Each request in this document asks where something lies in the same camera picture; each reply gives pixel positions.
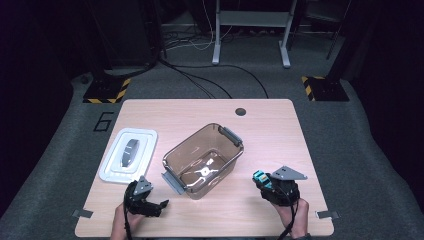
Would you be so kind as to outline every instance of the table leg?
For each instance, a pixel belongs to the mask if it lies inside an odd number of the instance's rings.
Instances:
[[[216,0],[216,27],[215,27],[215,48],[213,50],[212,64],[219,64],[221,53],[221,20],[220,20],[220,0]]]
[[[296,3],[297,3],[297,0],[293,0],[292,5],[290,7],[290,12],[287,17],[286,29],[284,31],[283,40],[278,42],[280,46],[281,58],[283,60],[284,68],[290,68],[290,60],[289,60],[289,55],[287,53],[286,45],[287,45],[287,39],[290,35],[290,28],[293,22],[293,16],[294,16],[294,10],[296,8]]]

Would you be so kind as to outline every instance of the lid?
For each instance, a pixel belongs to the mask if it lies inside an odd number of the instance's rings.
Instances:
[[[157,132],[124,128],[119,131],[99,171],[107,182],[130,183],[146,175],[157,142]]]

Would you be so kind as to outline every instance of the container handle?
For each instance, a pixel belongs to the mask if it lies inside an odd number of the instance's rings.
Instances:
[[[166,171],[165,173],[162,173],[162,178],[177,194],[181,195],[185,192],[184,188],[181,187],[181,185],[170,172]]]
[[[226,127],[219,127],[218,131],[224,136],[226,136],[228,139],[230,139],[230,141],[233,142],[236,147],[240,147],[240,145],[243,143],[239,136],[237,136],[235,133],[233,133],[230,129]]]

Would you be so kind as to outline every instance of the gray carpet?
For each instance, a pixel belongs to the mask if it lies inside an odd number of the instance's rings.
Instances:
[[[292,67],[283,69],[279,37],[236,38],[224,43],[221,64],[184,71],[223,87],[232,98],[265,98],[261,86],[248,73],[224,66],[235,65],[253,73],[269,98],[293,101],[329,210],[342,217],[333,221],[328,239],[419,239],[424,218],[405,181],[373,141],[362,105],[342,80],[349,102],[310,102],[301,76],[324,76],[337,49],[325,60],[330,41],[299,36],[289,52]],[[212,47],[200,51],[181,47],[168,51],[172,64],[210,66]],[[228,98],[215,85],[196,80],[216,98]],[[59,129],[38,165],[0,220],[0,239],[76,239],[78,219],[96,170],[122,106],[82,103],[88,84],[72,81],[74,97]],[[132,78],[125,99],[208,98],[187,78],[158,64]],[[105,132],[94,132],[99,117],[111,120]]]

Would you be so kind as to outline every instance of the wooden table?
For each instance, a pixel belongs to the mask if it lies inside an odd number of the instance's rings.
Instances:
[[[239,116],[237,108],[246,114]],[[228,127],[243,140],[244,153],[234,170],[200,200],[177,195],[162,179],[163,156],[209,123]],[[283,165],[308,176],[296,181],[301,197],[310,203],[309,232],[328,236],[331,219],[318,219],[315,211],[327,206],[303,133],[290,100],[285,99],[169,99],[127,100],[123,103],[102,162],[117,133],[123,128],[153,129],[158,142],[146,178],[154,189],[148,201],[169,205],[159,218],[148,218],[133,236],[138,237],[266,237],[278,236],[284,227],[271,204],[262,199],[252,182],[260,169],[273,172]],[[104,182],[98,173],[84,209],[91,218],[80,218],[78,237],[110,236],[115,207],[127,185]]]

